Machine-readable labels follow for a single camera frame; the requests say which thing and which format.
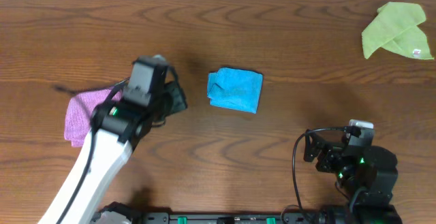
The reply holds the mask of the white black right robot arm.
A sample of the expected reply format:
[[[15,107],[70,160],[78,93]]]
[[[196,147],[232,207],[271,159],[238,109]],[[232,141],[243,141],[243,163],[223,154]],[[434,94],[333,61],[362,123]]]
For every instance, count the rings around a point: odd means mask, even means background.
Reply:
[[[396,155],[372,145],[373,129],[349,125],[336,130],[343,133],[339,143],[319,135],[328,131],[327,128],[306,131],[304,160],[317,159],[317,171],[334,174],[348,203],[327,206],[311,217],[310,222],[401,223],[401,217],[390,203],[398,179]]]

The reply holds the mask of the blue microfiber cloth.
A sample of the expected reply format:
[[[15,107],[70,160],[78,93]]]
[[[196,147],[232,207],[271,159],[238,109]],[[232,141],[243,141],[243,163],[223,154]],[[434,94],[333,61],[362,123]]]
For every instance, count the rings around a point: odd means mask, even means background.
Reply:
[[[222,67],[208,75],[210,105],[256,114],[263,75],[254,71]]]

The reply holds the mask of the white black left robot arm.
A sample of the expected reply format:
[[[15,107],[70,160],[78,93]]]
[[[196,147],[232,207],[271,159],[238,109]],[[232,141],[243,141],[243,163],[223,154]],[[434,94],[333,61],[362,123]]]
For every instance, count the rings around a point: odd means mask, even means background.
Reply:
[[[187,109],[186,96],[167,60],[141,56],[128,80],[92,111],[80,154],[40,223],[89,223],[107,188],[140,140],[168,116]]]

